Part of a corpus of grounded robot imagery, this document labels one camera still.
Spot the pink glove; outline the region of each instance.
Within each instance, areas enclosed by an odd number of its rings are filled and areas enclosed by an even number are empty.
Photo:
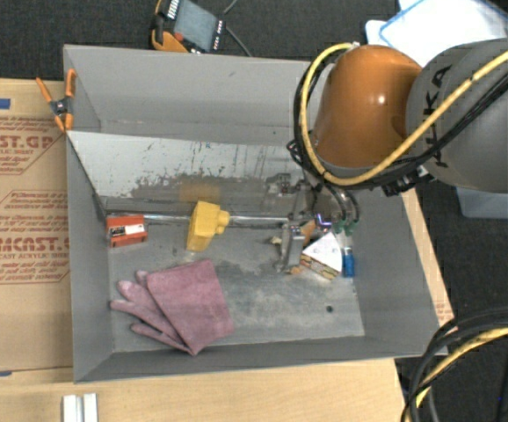
[[[112,309],[142,320],[131,330],[191,355],[234,331],[213,263],[204,259],[168,270],[136,273],[137,283],[122,280],[126,300]]]

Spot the yellow cable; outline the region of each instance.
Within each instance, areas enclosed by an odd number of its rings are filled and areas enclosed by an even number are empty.
[[[430,374],[428,374],[424,380],[421,381],[421,383],[429,382],[432,378],[434,378],[436,375],[439,375],[441,372],[443,372],[447,367],[449,367],[451,364],[453,364],[456,360],[458,360],[461,356],[463,356],[465,353],[470,352],[471,350],[476,349],[477,347],[483,346],[485,344],[488,344],[489,342],[502,338],[504,336],[508,336],[508,327],[506,328],[495,328],[493,330],[485,331],[475,338],[470,339],[468,342],[457,348],[451,355],[445,357],[438,366],[436,366]],[[430,386],[422,392],[420,392],[416,397],[416,407],[419,407],[426,396],[428,395],[428,392],[430,392]],[[410,420],[410,408],[407,409],[405,417],[407,420]]]
[[[335,46],[329,47],[325,49],[321,54],[319,54],[316,59],[311,64],[307,76],[305,78],[305,82],[301,88],[301,110],[299,113],[300,117],[300,127],[301,134],[303,138],[303,143],[305,144],[305,149],[307,151],[308,157],[311,163],[315,166],[318,172],[323,176],[324,179],[330,181],[334,185],[338,186],[352,186],[362,183],[375,175],[381,173],[385,169],[387,169],[396,159],[404,154],[414,142],[418,140],[418,138],[425,133],[425,131],[435,123],[435,121],[451,106],[454,101],[459,98],[474,82],[477,82],[485,75],[490,73],[496,67],[500,66],[504,62],[508,61],[508,50],[502,53],[500,56],[496,57],[492,61],[486,63],[479,70],[473,74],[472,77],[465,80],[455,91],[453,91],[449,97],[447,97],[441,105],[428,117],[422,124],[409,136],[404,142],[393,151],[389,156],[383,159],[379,164],[377,164],[373,169],[358,175],[353,178],[340,178],[333,175],[331,172],[327,171],[318,157],[316,156],[315,151],[313,150],[313,146],[308,137],[308,127],[307,127],[307,105],[308,105],[308,88],[310,86],[310,82],[315,75],[316,68],[320,65],[320,63],[332,53],[352,48],[352,44],[343,43],[337,44]]]

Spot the orange box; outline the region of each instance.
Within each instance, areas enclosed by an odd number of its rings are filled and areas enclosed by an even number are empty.
[[[144,215],[108,217],[105,227],[110,247],[144,243],[149,237],[149,233],[145,229]]]

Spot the orange clamp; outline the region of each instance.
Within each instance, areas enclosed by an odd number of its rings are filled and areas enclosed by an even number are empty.
[[[63,133],[65,130],[72,129],[74,123],[74,117],[69,112],[69,101],[71,98],[75,97],[76,77],[76,71],[74,69],[69,69],[65,82],[65,97],[62,100],[53,100],[51,93],[43,83],[43,80],[41,80],[39,77],[35,78],[35,82],[40,87],[43,98],[51,106],[51,111],[54,114],[54,122]]]

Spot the cardboard sheet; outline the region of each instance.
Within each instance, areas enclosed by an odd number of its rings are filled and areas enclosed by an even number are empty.
[[[0,79],[0,99],[0,371],[70,366],[64,135],[34,80]]]

